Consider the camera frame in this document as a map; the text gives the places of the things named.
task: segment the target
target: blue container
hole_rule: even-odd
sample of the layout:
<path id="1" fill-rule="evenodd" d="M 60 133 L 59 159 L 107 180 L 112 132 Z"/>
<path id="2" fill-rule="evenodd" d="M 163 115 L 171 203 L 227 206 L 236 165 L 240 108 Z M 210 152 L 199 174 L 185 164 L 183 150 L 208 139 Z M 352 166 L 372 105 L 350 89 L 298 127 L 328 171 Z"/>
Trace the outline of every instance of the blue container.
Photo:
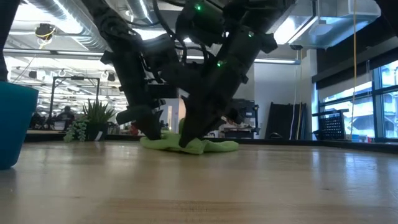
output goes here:
<path id="1" fill-rule="evenodd" d="M 0 170 L 18 161 L 39 91 L 0 81 Z"/>

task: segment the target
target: exposed ductwork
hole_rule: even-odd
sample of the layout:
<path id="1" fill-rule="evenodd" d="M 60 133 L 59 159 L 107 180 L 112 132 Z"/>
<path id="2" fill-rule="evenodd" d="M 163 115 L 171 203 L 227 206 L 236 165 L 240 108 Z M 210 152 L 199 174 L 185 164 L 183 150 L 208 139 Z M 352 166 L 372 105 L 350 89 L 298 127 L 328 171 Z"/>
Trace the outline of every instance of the exposed ductwork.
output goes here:
<path id="1" fill-rule="evenodd" d="M 126 0 L 127 7 L 130 10 L 131 16 L 139 20 L 148 20 L 151 22 L 149 16 L 149 6 L 146 0 Z"/>
<path id="2" fill-rule="evenodd" d="M 357 0 L 355 14 L 359 31 L 380 17 L 381 10 L 374 0 Z M 297 0 L 275 37 L 278 44 L 325 49 L 353 35 L 353 27 L 354 0 Z"/>
<path id="3" fill-rule="evenodd" d="M 81 0 L 25 0 L 54 17 L 54 24 L 90 51 L 103 52 L 106 42 L 101 38 Z"/>

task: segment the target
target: green cloth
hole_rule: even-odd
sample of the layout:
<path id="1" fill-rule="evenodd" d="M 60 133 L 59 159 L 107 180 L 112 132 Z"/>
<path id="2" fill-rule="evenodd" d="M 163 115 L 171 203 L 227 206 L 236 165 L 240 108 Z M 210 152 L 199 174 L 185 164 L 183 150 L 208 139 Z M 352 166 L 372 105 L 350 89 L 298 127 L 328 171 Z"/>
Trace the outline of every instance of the green cloth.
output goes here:
<path id="1" fill-rule="evenodd" d="M 183 119 L 180 122 L 180 130 L 182 130 Z M 225 141 L 214 143 L 209 140 L 194 139 L 188 143 L 185 148 L 178 145 L 181 135 L 170 132 L 163 132 L 162 139 L 149 140 L 147 137 L 142 137 L 140 143 L 148 149 L 166 150 L 173 152 L 186 152 L 189 154 L 201 155 L 204 152 L 231 152 L 237 151 L 239 144 L 234 141 Z"/>

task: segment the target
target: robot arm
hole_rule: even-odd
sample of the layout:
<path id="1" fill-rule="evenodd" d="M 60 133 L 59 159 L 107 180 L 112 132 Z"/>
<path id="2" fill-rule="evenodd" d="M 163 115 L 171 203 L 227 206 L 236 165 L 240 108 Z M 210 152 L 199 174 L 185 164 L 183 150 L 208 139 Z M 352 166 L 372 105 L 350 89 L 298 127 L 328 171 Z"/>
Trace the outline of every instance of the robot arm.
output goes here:
<path id="1" fill-rule="evenodd" d="M 187 1 L 177 19 L 175 35 L 164 34 L 149 41 L 143 41 L 104 0 L 83 3 L 112 50 L 105 52 L 102 62 L 113 63 L 129 103 L 129 108 L 118 114 L 118 123 L 134 121 L 149 139 L 160 138 L 161 111 L 155 108 L 163 102 L 157 100 L 161 96 L 149 91 L 144 72 L 144 66 L 149 65 L 158 82 L 162 81 L 160 73 L 168 85 L 189 93 L 184 98 L 187 114 L 180 140 L 185 147 L 192 139 L 218 128 L 221 116 L 231 118 L 229 114 L 234 114 L 232 97 L 240 84 L 248 81 L 246 73 L 260 50 L 269 53 L 277 48 L 272 28 L 278 20 L 284 21 L 295 0 L 235 0 L 226 6 L 213 0 Z M 222 47 L 200 66 L 179 62 L 174 39 L 186 37 L 201 46 Z"/>

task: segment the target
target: wooden table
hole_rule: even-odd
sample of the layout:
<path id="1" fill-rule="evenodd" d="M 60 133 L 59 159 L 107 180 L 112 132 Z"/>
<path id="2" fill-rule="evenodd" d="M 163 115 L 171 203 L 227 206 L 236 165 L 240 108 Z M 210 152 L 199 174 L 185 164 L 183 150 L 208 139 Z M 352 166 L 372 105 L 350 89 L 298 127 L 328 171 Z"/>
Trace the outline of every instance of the wooden table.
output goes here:
<path id="1" fill-rule="evenodd" d="M 398 157 L 241 146 L 192 156 L 133 142 L 25 144 L 0 172 L 0 223 L 398 223 Z"/>

